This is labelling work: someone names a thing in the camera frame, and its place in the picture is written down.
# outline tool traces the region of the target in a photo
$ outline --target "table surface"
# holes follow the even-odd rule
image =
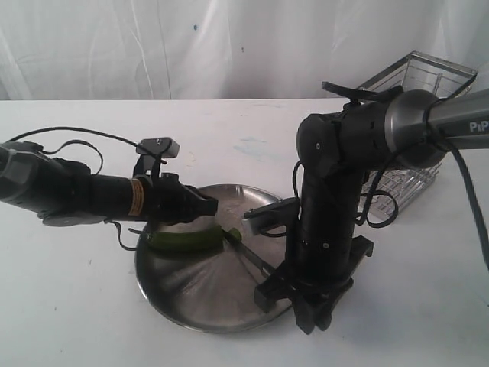
[[[171,136],[167,165],[185,184],[237,183],[291,196],[299,123],[344,99],[0,102],[2,140],[53,125],[95,128],[133,141]],[[49,150],[75,133],[32,138]],[[128,177],[133,148],[82,135],[105,155],[104,174]],[[61,154],[97,167],[95,153]],[[485,212],[487,152],[465,154]],[[306,336],[289,312],[246,333],[186,330],[143,298],[134,259],[113,226],[42,226],[0,205],[0,365],[481,365],[489,360],[489,274],[465,190],[447,157],[435,182],[375,242],[331,327]],[[126,244],[135,244],[125,232]]]

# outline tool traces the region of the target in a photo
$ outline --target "metal dish rack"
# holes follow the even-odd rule
[[[456,97],[470,90],[477,73],[477,70],[413,51],[358,88],[382,91],[401,85],[404,90],[426,89],[440,98]],[[391,193],[401,211],[433,183],[439,166],[425,170],[388,171],[383,175],[378,189]],[[364,185],[364,192],[368,191],[374,174],[371,173],[370,180]],[[379,219],[389,218],[393,209],[392,200],[388,197],[376,196],[372,200],[371,212]]]

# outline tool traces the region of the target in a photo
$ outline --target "white curtain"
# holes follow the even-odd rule
[[[419,50],[489,87],[489,0],[0,0],[0,99],[323,97]]]

